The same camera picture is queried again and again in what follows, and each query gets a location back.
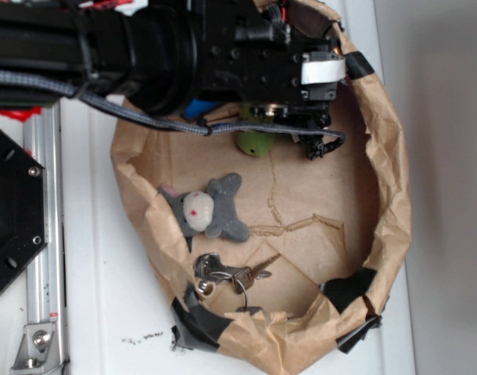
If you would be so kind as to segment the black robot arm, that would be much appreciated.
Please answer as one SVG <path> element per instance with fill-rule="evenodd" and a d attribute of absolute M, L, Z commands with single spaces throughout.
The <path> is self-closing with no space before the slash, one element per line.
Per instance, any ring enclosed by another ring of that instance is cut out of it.
<path fill-rule="evenodd" d="M 346 62 L 330 33 L 298 31 L 292 8 L 151 1 L 128 16 L 81 1 L 0 2 L 0 109 L 116 94 L 152 116 L 194 101 L 325 116 Z"/>

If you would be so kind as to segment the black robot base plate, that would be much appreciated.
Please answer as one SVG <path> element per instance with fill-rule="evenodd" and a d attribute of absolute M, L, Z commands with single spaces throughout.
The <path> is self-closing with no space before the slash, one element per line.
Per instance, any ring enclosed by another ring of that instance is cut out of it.
<path fill-rule="evenodd" d="M 45 168 L 0 129 L 0 296 L 46 245 Z"/>

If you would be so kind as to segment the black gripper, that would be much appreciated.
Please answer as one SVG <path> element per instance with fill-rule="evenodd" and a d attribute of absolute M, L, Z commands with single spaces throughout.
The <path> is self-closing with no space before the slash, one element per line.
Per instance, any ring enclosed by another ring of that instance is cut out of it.
<path fill-rule="evenodd" d="M 346 60 L 336 51 L 331 22 L 308 34 L 289 22 L 294 8 L 293 1 L 263 11 L 252 1 L 205 1 L 198 98 L 242 102 L 264 113 L 271 105 L 276 116 L 306 116 L 328 126 Z"/>

